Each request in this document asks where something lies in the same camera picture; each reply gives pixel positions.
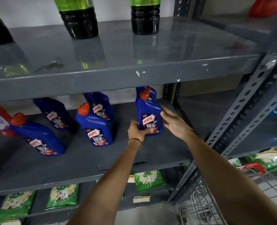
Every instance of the wire basket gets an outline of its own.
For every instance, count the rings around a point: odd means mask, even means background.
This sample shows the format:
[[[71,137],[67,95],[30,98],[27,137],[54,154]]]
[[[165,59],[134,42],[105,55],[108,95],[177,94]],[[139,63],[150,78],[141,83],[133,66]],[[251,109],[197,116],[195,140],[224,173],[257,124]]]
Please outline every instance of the wire basket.
[[[266,171],[265,167],[257,162],[240,166],[238,169],[248,175],[277,205],[277,177]],[[179,208],[179,212],[182,225],[226,225],[203,178],[191,195],[191,204]]]

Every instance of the gold bangle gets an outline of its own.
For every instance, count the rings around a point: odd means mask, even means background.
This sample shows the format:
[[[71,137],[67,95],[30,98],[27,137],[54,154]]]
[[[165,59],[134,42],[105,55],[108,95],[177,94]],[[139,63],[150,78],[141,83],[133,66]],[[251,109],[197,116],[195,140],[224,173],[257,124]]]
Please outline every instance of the gold bangle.
[[[130,140],[138,140],[138,142],[140,142],[140,148],[139,148],[138,150],[140,150],[140,149],[141,149],[142,144],[141,144],[141,141],[140,141],[139,139],[137,139],[137,138],[131,138]]]

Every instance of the red cart handle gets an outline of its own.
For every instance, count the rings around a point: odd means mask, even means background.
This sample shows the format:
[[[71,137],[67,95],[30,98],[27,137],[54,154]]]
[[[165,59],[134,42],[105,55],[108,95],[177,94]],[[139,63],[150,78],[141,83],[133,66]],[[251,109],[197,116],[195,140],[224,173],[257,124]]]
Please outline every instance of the red cart handle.
[[[258,171],[260,171],[263,174],[265,174],[267,172],[264,165],[260,164],[259,162],[247,163],[245,166],[241,167],[242,170],[248,170],[248,169],[252,169],[252,168],[257,169]]]

